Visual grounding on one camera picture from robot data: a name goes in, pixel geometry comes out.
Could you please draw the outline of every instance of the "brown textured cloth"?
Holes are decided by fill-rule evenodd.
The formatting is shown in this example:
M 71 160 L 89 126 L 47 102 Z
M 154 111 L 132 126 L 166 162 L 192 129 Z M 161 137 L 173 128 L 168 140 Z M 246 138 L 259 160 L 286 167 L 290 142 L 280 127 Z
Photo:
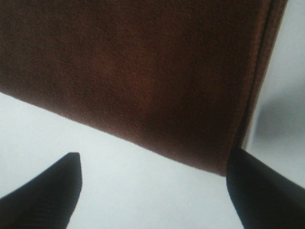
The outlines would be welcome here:
M 285 2 L 2 1 L 0 91 L 224 175 Z

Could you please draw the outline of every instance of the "black object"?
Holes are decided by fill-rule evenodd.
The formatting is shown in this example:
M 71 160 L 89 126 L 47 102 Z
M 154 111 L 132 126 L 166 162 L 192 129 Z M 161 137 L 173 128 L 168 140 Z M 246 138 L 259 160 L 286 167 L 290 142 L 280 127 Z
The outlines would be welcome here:
M 245 229 L 305 228 L 305 189 L 244 150 L 232 150 L 226 180 Z
M 0 199 L 0 229 L 65 229 L 82 186 L 78 153 L 68 153 Z

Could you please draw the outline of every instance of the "white surface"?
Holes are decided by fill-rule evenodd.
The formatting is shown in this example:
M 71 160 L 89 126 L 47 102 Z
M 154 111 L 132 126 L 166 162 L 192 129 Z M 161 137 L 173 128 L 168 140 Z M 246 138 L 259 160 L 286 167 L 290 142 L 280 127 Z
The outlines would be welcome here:
M 0 197 L 68 152 L 83 188 L 69 229 L 241 229 L 225 178 L 0 94 Z
M 305 1 L 288 2 L 246 150 L 305 187 Z

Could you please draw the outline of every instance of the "brown fabric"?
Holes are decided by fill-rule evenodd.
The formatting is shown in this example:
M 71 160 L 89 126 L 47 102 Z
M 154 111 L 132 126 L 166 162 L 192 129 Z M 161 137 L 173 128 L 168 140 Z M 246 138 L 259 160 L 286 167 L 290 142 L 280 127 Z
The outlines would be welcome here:
M 264 26 L 264 32 L 262 37 L 262 42 L 259 48 L 259 55 L 256 60 L 256 67 L 254 78 L 252 82 L 252 88 L 250 91 L 250 96 L 248 100 L 248 104 L 246 106 L 244 116 L 235 136 L 235 147 L 241 147 L 243 144 L 243 139 L 246 135 L 247 126 L 251 120 L 251 114 L 253 113 L 253 109 L 256 104 L 257 94 L 259 93 L 262 85 L 262 81 L 264 79 L 264 74 L 269 63 L 269 58 L 272 52 L 272 48 L 274 45 L 274 41 L 277 35 L 278 28 L 280 26 L 280 22 L 282 20 L 282 15 L 285 9 L 287 1 L 272 1 L 271 6 L 267 15 L 267 20 Z
M 283 2 L 2 1 L 0 91 L 224 175 Z

